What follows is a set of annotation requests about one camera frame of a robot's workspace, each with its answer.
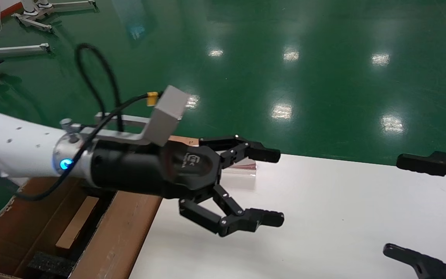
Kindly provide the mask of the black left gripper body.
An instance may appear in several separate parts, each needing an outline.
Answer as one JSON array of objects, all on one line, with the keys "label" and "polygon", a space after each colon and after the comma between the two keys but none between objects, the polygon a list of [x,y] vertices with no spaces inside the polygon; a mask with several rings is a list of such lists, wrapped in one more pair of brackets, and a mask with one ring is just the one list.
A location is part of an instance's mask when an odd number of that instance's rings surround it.
[{"label": "black left gripper body", "polygon": [[178,141],[163,146],[98,141],[91,162],[91,180],[99,188],[168,199],[208,193],[220,175],[216,152]]}]

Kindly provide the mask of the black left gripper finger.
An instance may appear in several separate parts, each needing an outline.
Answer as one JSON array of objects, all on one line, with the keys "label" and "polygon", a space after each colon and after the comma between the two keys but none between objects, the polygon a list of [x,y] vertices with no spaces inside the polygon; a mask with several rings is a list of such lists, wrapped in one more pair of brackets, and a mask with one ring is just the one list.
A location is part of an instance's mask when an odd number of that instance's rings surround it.
[{"label": "black left gripper finger", "polygon": [[199,145],[207,146],[214,152],[221,152],[221,169],[226,169],[245,158],[278,163],[281,156],[280,150],[265,148],[260,142],[248,141],[238,135],[200,138]]},{"label": "black left gripper finger", "polygon": [[[224,212],[224,216],[211,212],[200,203],[212,199]],[[280,227],[284,213],[256,208],[243,209],[221,185],[214,185],[191,198],[181,198],[178,202],[179,213],[195,224],[220,237],[226,237],[237,231],[254,233],[259,226]]]}]

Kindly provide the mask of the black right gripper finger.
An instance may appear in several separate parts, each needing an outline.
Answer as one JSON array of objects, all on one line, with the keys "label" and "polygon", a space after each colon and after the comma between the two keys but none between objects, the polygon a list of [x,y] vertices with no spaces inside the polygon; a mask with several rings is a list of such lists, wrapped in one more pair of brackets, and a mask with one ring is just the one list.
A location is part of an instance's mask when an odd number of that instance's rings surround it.
[{"label": "black right gripper finger", "polygon": [[446,152],[435,151],[428,157],[400,154],[395,166],[398,169],[432,176],[446,176]]},{"label": "black right gripper finger", "polygon": [[395,244],[386,244],[383,254],[395,261],[410,265],[414,268],[418,279],[446,279],[446,263],[438,258]]}]

